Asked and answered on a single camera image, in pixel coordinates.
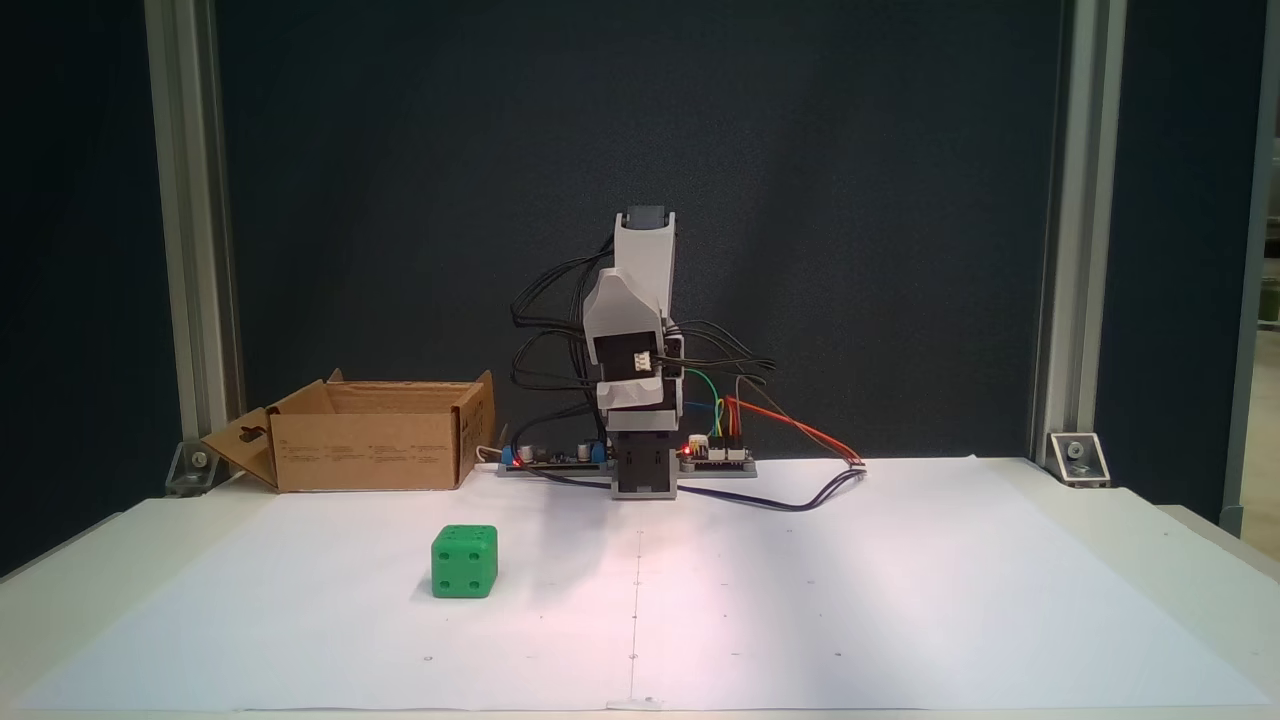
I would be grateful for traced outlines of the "wide light grey gripper finger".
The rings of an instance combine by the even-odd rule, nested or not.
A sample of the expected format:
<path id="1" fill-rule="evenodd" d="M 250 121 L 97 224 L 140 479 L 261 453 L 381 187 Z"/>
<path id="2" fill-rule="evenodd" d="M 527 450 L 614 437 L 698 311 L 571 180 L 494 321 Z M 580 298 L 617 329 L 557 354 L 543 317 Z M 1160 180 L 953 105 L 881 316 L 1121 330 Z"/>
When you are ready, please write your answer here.
<path id="1" fill-rule="evenodd" d="M 582 302 L 582 328 L 588 340 L 662 331 L 660 311 L 640 295 L 630 275 L 616 268 L 599 270 L 596 283 Z"/>

